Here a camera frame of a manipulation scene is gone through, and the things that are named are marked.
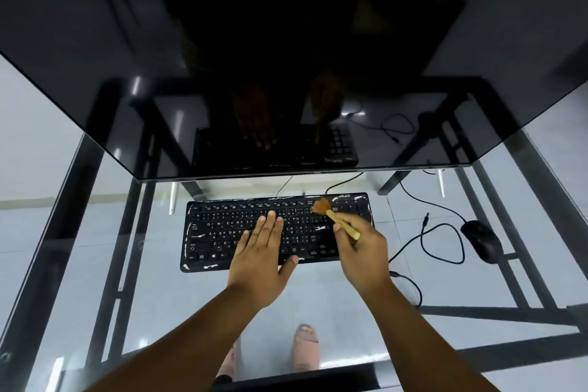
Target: black mouse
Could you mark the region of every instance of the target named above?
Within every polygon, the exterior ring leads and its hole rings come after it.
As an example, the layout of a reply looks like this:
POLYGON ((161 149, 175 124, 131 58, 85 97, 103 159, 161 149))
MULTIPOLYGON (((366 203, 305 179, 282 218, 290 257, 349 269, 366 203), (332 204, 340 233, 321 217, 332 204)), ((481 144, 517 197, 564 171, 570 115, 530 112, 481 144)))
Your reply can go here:
POLYGON ((498 236, 488 225, 479 220, 470 220, 462 225, 462 234, 470 241, 480 259, 496 264, 504 256, 498 236))

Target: computer screen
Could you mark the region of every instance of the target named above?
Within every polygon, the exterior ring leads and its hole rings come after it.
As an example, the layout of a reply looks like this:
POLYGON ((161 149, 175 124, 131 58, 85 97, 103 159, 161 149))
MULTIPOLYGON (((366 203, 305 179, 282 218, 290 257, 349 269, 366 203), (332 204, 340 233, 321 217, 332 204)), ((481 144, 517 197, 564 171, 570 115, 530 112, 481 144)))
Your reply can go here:
POLYGON ((2 0, 0 51, 138 180, 188 180, 469 165, 588 79, 586 24, 577 0, 2 0))

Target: person's right arm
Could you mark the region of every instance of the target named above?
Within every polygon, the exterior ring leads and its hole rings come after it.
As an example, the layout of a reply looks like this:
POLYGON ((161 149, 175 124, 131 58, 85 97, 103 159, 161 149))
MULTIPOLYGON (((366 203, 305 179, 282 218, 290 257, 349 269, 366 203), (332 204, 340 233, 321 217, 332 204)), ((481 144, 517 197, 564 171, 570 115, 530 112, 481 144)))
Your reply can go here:
POLYGON ((393 284, 386 238, 363 218, 336 213, 361 233, 333 227, 345 277, 371 311, 405 392, 496 392, 469 367, 393 284))

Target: pink slipper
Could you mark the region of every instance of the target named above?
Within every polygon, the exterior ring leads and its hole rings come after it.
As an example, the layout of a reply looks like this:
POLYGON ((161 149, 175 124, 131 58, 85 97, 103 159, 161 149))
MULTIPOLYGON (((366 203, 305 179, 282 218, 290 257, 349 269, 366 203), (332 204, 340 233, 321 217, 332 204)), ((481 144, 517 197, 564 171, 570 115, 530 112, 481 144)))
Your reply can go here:
POLYGON ((320 345, 316 331, 308 324, 301 324, 294 334, 294 372, 319 370, 320 345))
POLYGON ((231 350, 226 354, 226 357, 224 357, 224 361, 220 365, 217 377, 220 377, 221 375, 227 375, 230 376, 233 379, 233 381, 235 380, 235 376, 237 374, 236 345, 237 343, 233 344, 231 350))

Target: wooden handle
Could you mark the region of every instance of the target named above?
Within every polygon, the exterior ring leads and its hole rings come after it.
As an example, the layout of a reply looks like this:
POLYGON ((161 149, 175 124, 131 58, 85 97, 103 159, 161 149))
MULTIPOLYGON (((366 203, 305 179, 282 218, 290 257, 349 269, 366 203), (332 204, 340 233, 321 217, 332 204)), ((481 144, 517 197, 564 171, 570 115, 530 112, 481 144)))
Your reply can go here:
POLYGON ((357 231, 357 229, 355 229, 354 227, 349 225, 349 223, 347 223, 346 221, 339 220, 338 218, 336 218, 334 215, 334 212, 332 210, 330 210, 330 209, 327 210, 327 216, 329 216, 330 219, 332 221, 334 221, 335 223, 338 223, 339 225, 341 225, 343 227, 343 229, 345 231, 347 231, 347 234, 349 234, 351 237, 353 237, 353 239, 359 240, 359 238, 361 237, 361 234, 359 233, 359 231, 357 231))

